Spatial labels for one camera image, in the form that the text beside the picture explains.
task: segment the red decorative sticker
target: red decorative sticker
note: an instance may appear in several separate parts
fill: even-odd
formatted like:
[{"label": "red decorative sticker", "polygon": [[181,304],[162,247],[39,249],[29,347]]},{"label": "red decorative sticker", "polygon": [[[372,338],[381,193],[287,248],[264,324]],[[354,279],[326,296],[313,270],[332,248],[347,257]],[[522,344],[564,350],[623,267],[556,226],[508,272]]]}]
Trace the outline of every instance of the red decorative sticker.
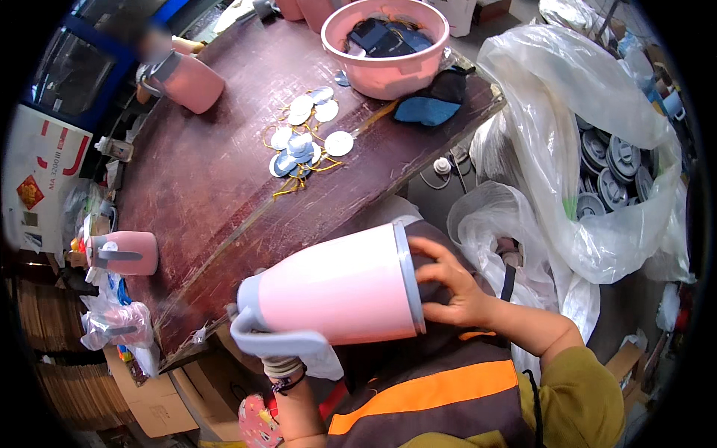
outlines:
[{"label": "red decorative sticker", "polygon": [[44,194],[40,191],[32,175],[27,176],[27,178],[22,181],[22,184],[17,187],[17,193],[20,195],[20,199],[22,199],[22,202],[28,210],[32,210],[32,207],[44,198]]}]

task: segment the worn wooden table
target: worn wooden table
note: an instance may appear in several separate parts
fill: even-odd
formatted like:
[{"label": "worn wooden table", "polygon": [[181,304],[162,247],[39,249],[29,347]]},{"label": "worn wooden table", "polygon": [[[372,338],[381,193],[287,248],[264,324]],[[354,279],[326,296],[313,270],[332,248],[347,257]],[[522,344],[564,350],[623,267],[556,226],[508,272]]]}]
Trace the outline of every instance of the worn wooden table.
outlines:
[{"label": "worn wooden table", "polygon": [[[466,103],[443,125],[398,123],[394,103],[333,81],[338,64],[304,22],[234,24],[199,59],[227,81],[224,93],[202,115],[160,100],[134,140],[118,194],[119,229],[157,236],[157,273],[127,283],[151,310],[162,368],[196,351],[192,332],[224,323],[242,279],[327,238],[503,106],[472,75]],[[343,165],[314,173],[306,189],[274,200],[284,180],[269,174],[274,151],[262,134],[279,108],[321,85],[333,87],[340,112],[318,134],[353,131],[353,150]]]}]

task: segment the orange stripe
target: orange stripe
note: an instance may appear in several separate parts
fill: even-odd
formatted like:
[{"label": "orange stripe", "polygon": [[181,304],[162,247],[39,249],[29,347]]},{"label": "orange stripe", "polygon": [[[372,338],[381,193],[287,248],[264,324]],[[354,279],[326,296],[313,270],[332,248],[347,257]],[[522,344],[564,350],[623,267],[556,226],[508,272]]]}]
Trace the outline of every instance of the orange stripe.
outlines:
[{"label": "orange stripe", "polygon": [[458,336],[460,340],[469,340],[475,336],[495,336],[495,331],[466,331],[462,335]]},{"label": "orange stripe", "polygon": [[510,360],[434,373],[389,387],[350,414],[334,415],[328,433],[346,434],[361,417],[425,411],[497,394],[517,385],[516,368]]}]

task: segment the pink thermos jug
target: pink thermos jug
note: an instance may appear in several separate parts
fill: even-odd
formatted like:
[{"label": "pink thermos jug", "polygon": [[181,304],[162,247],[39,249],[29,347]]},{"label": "pink thermos jug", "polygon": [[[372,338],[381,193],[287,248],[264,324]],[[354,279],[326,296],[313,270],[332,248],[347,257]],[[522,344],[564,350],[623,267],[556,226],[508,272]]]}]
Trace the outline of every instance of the pink thermos jug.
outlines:
[{"label": "pink thermos jug", "polygon": [[87,264],[122,275],[152,275],[157,270],[157,239],[150,232],[112,232],[87,241]]},{"label": "pink thermos jug", "polygon": [[202,61],[171,50],[169,56],[142,75],[142,87],[194,113],[206,112],[224,90],[224,79]]},{"label": "pink thermos jug", "polygon": [[331,0],[296,0],[296,2],[309,28],[315,33],[321,32],[323,23],[336,10]]},{"label": "pink thermos jug", "polygon": [[231,334],[245,353],[298,356],[426,332],[403,224],[323,242],[242,282]]},{"label": "pink thermos jug", "polygon": [[304,18],[304,15],[301,14],[301,9],[299,9],[299,5],[296,3],[296,0],[276,0],[276,6],[279,6],[279,9],[281,10],[281,15],[283,15],[284,19],[286,20],[296,22],[297,20],[301,20]]}]

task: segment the wrist bracelet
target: wrist bracelet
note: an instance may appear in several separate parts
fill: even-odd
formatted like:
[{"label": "wrist bracelet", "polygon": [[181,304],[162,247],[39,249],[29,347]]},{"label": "wrist bracelet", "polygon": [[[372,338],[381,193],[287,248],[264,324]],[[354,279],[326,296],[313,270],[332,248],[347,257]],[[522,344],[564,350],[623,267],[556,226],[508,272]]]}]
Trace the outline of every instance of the wrist bracelet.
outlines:
[{"label": "wrist bracelet", "polygon": [[286,396],[284,392],[293,389],[304,378],[306,378],[306,364],[301,363],[301,376],[296,381],[291,381],[291,378],[277,378],[278,381],[271,385],[271,390],[275,394]]}]

